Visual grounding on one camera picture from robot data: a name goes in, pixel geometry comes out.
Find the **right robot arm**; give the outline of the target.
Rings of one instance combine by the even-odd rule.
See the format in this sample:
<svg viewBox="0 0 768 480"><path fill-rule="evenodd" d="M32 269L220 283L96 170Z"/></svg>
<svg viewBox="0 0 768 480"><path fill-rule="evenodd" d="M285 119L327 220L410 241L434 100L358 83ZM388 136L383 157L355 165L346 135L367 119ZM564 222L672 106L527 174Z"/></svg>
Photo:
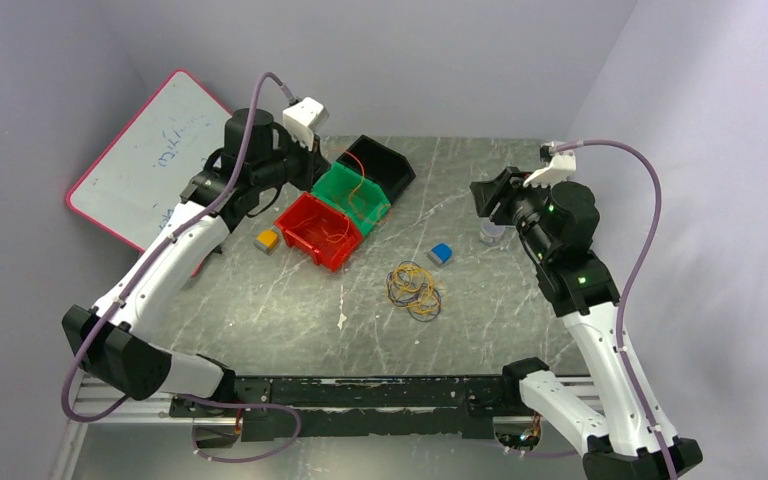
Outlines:
<svg viewBox="0 0 768 480"><path fill-rule="evenodd" d="M681 437L655 399L618 319L621 294L591 245L600 220L591 190L572 181L535 186L508 167L470 185L476 213L511 226L535 267L538 286L581 352L602 409L565 387L537 358L503 369L502 406L529 408L582 458L589 479L678 479L699 465L698 442Z"/></svg>

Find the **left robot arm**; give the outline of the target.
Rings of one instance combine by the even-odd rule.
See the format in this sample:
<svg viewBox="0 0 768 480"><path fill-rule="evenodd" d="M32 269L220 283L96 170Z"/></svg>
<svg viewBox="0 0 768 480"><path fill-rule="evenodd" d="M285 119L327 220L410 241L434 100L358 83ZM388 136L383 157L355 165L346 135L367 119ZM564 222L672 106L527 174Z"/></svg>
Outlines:
<svg viewBox="0 0 768 480"><path fill-rule="evenodd" d="M328 111L305 98L282 112L237 110L224 144L206 159L180 195L171 218L128 273L90 308L72 306L62 326L83 371L126 397L155 393L195 396L221 416L237 400L235 372L203 355L177 353L140 337L138 327L160 318L197 267L245 218L257 215L260 195L291 184L309 191L329 169L318 130Z"/></svg>

